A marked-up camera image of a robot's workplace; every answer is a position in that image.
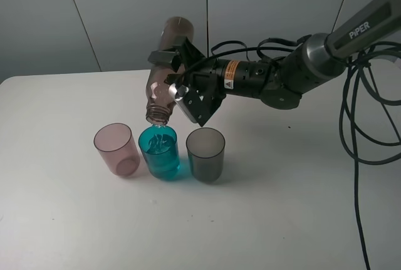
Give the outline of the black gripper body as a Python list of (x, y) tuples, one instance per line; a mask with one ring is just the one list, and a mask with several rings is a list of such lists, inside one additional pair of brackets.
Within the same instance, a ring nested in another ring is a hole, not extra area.
[(204, 99), (225, 99), (216, 58), (205, 57), (187, 36), (180, 37), (180, 58), (184, 67), (180, 72), (180, 95), (194, 90)]

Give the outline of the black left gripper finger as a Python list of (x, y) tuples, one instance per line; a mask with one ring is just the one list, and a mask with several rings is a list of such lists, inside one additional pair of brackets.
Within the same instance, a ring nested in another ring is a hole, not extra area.
[(182, 60), (178, 51), (159, 50), (153, 51), (148, 57), (148, 62), (172, 71), (178, 71)]

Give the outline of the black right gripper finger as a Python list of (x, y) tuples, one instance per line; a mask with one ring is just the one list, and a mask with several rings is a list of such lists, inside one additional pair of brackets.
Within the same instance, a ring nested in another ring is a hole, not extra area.
[(164, 80), (166, 85), (175, 84), (176, 86), (180, 86), (182, 84), (182, 75), (181, 74), (168, 74)]

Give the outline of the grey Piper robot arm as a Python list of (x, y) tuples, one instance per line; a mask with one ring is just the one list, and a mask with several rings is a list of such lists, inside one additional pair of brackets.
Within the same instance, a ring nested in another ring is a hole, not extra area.
[(400, 0), (373, 0), (330, 34), (265, 39), (253, 48), (259, 61), (230, 60), (228, 52), (206, 57), (185, 36), (148, 60), (171, 69), (165, 81), (171, 97), (196, 118), (215, 112), (227, 95), (290, 110), (305, 93), (357, 65), (354, 54), (385, 45), (399, 29)]

